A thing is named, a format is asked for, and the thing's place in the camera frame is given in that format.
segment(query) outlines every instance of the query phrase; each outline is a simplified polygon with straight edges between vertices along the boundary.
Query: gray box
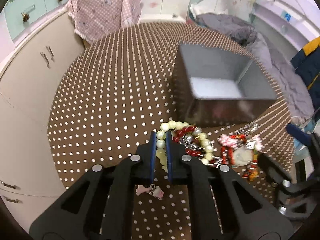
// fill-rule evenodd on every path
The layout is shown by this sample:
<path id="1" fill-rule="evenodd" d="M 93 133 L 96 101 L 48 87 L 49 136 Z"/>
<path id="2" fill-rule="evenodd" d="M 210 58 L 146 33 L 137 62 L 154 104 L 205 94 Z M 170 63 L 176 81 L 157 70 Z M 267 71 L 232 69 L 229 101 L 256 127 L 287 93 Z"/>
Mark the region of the gray box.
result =
<path id="1" fill-rule="evenodd" d="M 172 76 L 179 121 L 201 127 L 252 122 L 277 99 L 252 59 L 218 48 L 180 44 Z"/>

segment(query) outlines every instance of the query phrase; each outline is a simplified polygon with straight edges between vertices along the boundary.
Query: polka dot tablecloth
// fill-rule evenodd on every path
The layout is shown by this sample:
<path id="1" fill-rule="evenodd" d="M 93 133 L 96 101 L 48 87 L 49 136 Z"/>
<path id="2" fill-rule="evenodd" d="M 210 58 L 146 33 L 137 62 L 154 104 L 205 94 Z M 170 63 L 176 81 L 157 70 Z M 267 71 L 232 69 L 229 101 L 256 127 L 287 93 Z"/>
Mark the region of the polka dot tablecloth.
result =
<path id="1" fill-rule="evenodd" d="M 253 58 L 218 32 L 172 22 L 134 25 L 100 39 L 72 63 L 52 104 L 48 138 L 66 188 L 94 164 L 113 166 L 134 154 L 137 145 L 147 142 L 150 132 L 159 130 L 162 122 L 178 121 L 172 70 L 179 42 Z M 256 120 L 256 133 L 269 156 L 289 171 L 294 148 L 285 126 L 291 117 L 281 90 L 268 78 L 278 100 Z M 220 154 L 217 137 L 240 127 L 243 125 L 230 124 L 203 131 L 215 141 L 214 153 Z M 242 175 L 244 168 L 236 168 L 236 172 Z M 191 239 L 187 187 L 170 186 L 158 158 L 155 184 L 164 191 L 164 199 L 135 196 L 132 239 Z M 250 184 L 273 201 L 273 189 L 262 171 Z"/>

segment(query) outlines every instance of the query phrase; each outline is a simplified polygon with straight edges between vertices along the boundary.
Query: pink checkered cloth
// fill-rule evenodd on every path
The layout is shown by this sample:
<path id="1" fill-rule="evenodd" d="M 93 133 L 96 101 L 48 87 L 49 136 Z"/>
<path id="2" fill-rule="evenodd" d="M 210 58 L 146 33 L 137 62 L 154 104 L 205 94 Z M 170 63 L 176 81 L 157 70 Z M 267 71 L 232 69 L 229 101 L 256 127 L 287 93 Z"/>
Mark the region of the pink checkered cloth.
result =
<path id="1" fill-rule="evenodd" d="M 138 23 L 141 0 L 69 0 L 65 7 L 75 33 L 93 45 L 98 39 Z"/>

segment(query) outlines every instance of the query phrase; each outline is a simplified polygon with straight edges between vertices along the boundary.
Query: silver screw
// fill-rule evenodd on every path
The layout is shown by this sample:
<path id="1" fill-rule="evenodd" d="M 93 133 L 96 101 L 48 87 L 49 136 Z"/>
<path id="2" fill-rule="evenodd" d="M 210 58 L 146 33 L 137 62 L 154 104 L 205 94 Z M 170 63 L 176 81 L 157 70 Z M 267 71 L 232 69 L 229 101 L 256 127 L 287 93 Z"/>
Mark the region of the silver screw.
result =
<path id="1" fill-rule="evenodd" d="M 287 209 L 285 208 L 285 207 L 279 207 L 279 212 L 281 213 L 281 214 L 283 214 L 283 215 L 285 215 L 285 213 L 287 212 Z"/>
<path id="2" fill-rule="evenodd" d="M 290 183 L 290 181 L 288 181 L 288 180 L 284 180 L 284 181 L 282 181 L 282 185 L 283 185 L 284 187 L 290 187 L 291 183 Z"/>
<path id="3" fill-rule="evenodd" d="M 220 171 L 228 172 L 230 171 L 230 167 L 228 165 L 223 164 L 220 166 Z"/>
<path id="4" fill-rule="evenodd" d="M 141 159 L 140 155 L 131 155 L 130 160 L 132 160 L 133 162 L 137 162 Z"/>
<path id="5" fill-rule="evenodd" d="M 92 170 L 97 172 L 97 171 L 101 171 L 102 170 L 102 165 L 100 164 L 96 164 L 92 167 Z"/>
<path id="6" fill-rule="evenodd" d="M 191 161 L 191 156 L 188 155 L 188 154 L 185 154 L 185 155 L 183 155 L 183 156 L 181 157 L 181 159 L 182 159 L 183 161 L 185 161 L 185 162 L 189 162 L 189 161 Z"/>

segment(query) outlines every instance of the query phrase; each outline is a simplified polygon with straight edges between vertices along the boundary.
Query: brown box exterior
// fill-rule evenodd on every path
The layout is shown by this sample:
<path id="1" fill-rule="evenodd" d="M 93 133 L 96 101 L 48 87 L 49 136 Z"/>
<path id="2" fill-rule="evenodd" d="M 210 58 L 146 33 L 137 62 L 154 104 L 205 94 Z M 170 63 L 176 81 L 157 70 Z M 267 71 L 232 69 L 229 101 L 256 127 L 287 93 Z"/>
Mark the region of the brown box exterior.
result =
<path id="1" fill-rule="evenodd" d="M 179 121 L 189 122 L 191 124 L 196 124 L 200 127 L 215 127 L 220 125 L 249 123 L 254 121 L 257 117 L 259 117 L 276 101 L 276 94 L 268 82 L 267 84 L 270 87 L 267 89 L 271 88 L 271 90 L 274 93 L 274 96 L 271 96 L 270 99 L 196 98 L 189 81 L 190 78 L 188 75 L 188 70 L 185 66 L 186 59 L 183 57 L 183 52 L 181 51 L 184 49 L 183 46 L 186 45 L 179 45 L 172 74 L 174 96 L 176 101 L 176 111 Z M 265 75 L 260 69 L 255 70 L 255 72 L 256 71 L 259 72 L 259 75 L 263 75 L 263 77 L 260 78 L 266 79 Z M 265 87 L 259 88 L 259 82 L 255 85 L 257 86 L 257 90 L 265 89 Z"/>

